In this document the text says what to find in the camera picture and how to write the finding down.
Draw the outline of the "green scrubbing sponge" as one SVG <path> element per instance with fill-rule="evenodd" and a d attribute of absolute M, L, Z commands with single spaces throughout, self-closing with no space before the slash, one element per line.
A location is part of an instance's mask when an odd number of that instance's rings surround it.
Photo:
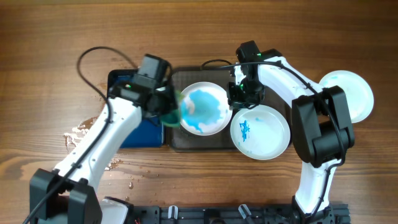
<path fill-rule="evenodd" d="M 159 116 L 160 122 L 169 128 L 177 128 L 180 126 L 182 120 L 181 104 L 184 95 L 181 91 L 175 90 L 172 99 L 170 100 L 171 108 L 164 114 Z"/>

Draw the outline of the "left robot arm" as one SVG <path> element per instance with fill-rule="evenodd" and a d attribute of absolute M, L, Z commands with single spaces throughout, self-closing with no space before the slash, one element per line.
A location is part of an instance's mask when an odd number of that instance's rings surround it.
<path fill-rule="evenodd" d="M 170 82 L 172 66 L 145 55 L 128 78 L 104 95 L 95 123 L 51 171 L 38 169 L 30 180 L 30 213 L 25 223 L 127 223 L 133 205 L 116 198 L 98 200 L 106 167 L 125 139 L 145 118 L 172 116 L 178 101 Z"/>

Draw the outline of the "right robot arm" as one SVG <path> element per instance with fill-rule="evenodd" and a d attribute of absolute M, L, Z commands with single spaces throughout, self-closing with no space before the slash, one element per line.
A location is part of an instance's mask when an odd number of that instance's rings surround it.
<path fill-rule="evenodd" d="M 228 84 L 232 108 L 253 110 L 262 103 L 264 90 L 276 92 L 291 109 L 292 142 L 301 158 L 300 186 L 294 209 L 304 221 L 315 221 L 330 210 L 328 194 L 333 174 L 354 145 L 354 131 L 344 91 L 317 84 L 292 66 L 276 49 L 261 52 L 255 41 L 236 50 Z"/>

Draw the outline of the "white plate blue stain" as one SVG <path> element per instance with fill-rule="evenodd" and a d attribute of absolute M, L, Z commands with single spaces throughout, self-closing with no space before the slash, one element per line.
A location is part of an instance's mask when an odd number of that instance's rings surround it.
<path fill-rule="evenodd" d="M 356 73 L 336 70 L 326 74 L 319 82 L 324 87 L 339 86 L 346 94 L 352 123 L 366 119 L 374 107 L 374 95 L 369 84 Z"/>

